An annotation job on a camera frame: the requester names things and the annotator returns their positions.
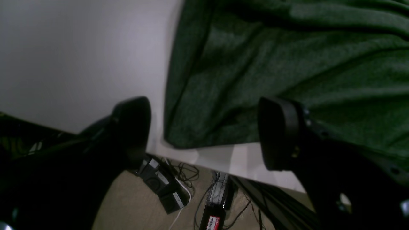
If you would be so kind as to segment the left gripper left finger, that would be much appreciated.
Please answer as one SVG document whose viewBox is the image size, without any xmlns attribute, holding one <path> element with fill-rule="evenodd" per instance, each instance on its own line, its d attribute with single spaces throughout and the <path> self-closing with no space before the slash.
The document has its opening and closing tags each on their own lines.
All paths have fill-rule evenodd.
<svg viewBox="0 0 409 230">
<path fill-rule="evenodd" d="M 111 184 L 146 153 L 151 107 L 122 101 L 66 142 L 1 167 L 2 230 L 90 230 Z"/>
</svg>

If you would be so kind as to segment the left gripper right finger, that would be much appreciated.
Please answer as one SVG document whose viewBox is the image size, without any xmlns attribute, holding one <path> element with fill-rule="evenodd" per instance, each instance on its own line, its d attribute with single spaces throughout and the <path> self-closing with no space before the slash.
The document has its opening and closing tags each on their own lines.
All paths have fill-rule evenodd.
<svg viewBox="0 0 409 230">
<path fill-rule="evenodd" d="M 269 171 L 292 171 L 326 230 L 407 230 L 408 172 L 332 134 L 300 103 L 262 97 L 259 141 Z"/>
</svg>

